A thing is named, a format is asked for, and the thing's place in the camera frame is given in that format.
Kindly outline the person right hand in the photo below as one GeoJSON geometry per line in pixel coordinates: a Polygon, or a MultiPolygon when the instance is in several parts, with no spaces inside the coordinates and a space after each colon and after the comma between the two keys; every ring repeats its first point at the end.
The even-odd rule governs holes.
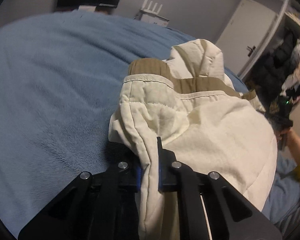
{"type": "Polygon", "coordinates": [[[284,150],[288,147],[290,150],[296,148],[296,143],[298,142],[298,137],[294,129],[286,128],[281,131],[274,131],[277,138],[277,145],[279,150],[284,150]]]}

